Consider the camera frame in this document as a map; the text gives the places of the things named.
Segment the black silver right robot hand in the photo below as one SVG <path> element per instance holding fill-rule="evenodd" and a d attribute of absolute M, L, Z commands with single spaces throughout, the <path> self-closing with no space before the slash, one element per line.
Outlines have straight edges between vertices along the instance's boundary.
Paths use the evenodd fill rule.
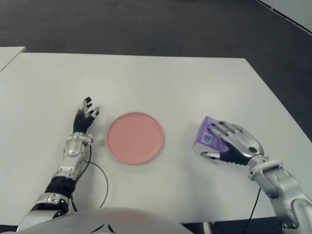
<path fill-rule="evenodd" d="M 220 153 L 202 152 L 200 155 L 205 158 L 247 165 L 252 158 L 264 156 L 264 149 L 261 144 L 239 125 L 219 121 L 207 129 L 227 146 L 228 151 Z"/>

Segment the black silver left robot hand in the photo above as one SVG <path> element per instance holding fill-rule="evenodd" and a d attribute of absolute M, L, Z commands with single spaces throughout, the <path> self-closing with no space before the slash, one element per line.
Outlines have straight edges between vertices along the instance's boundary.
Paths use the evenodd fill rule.
<path fill-rule="evenodd" d="M 92 125 L 95 118 L 100 113 L 100 108 L 91 108 L 92 99 L 86 97 L 80 104 L 73 122 L 73 133 L 86 133 L 88 128 Z"/>

